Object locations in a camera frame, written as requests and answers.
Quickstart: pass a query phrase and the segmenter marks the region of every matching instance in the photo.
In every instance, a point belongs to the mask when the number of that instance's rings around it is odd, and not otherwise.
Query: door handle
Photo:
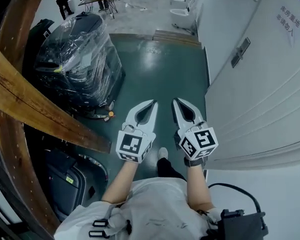
[[[250,44],[251,44],[251,42],[250,42],[249,38],[246,37],[243,40],[242,44],[239,47],[236,48],[235,55],[234,55],[234,57],[231,60],[231,66],[232,66],[232,68],[234,68],[238,64],[238,62],[240,60],[244,59],[243,55],[246,52],[246,50],[248,49],[248,47],[249,47]]]

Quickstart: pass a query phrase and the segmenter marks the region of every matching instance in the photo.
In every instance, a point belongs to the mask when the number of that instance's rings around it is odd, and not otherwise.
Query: green floor
[[[128,111],[143,101],[154,99],[159,105],[154,130],[156,139],[134,180],[157,176],[157,153],[160,147],[168,149],[172,166],[186,176],[183,152],[177,151],[173,138],[177,128],[173,122],[171,101],[175,97],[185,99],[197,106],[202,116],[206,117],[208,80],[204,52],[189,45],[134,38],[117,37],[112,41],[126,72],[113,109],[116,117],[108,123],[81,119],[89,128],[112,141],[111,153],[99,154],[84,148],[79,148],[79,152],[101,162],[108,171],[109,183],[112,182],[124,162],[118,158],[115,149],[118,131]]]

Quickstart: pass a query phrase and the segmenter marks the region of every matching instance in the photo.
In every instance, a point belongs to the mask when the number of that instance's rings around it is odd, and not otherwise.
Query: watch
[[[193,161],[189,161],[186,158],[184,158],[183,160],[184,160],[184,164],[186,167],[194,167],[194,166],[202,165],[204,163],[203,158],[199,158],[199,159],[193,160]]]

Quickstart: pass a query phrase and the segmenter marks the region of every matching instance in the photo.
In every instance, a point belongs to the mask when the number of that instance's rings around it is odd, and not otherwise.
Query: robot
[[[144,101],[129,111],[116,143],[115,151],[120,159],[142,163],[156,138],[153,131],[157,113],[158,102],[153,99]],[[208,127],[199,109],[184,99],[174,98],[172,113],[178,127],[178,145],[186,158],[194,161],[211,155],[217,148],[218,141],[214,129]]]

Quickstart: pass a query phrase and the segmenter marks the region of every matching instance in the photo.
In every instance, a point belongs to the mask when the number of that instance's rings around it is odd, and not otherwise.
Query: forearm
[[[187,168],[187,198],[195,211],[214,208],[201,165]]]
[[[130,192],[131,184],[136,174],[138,163],[126,161],[111,185],[103,194],[101,200],[110,204],[124,202]]]

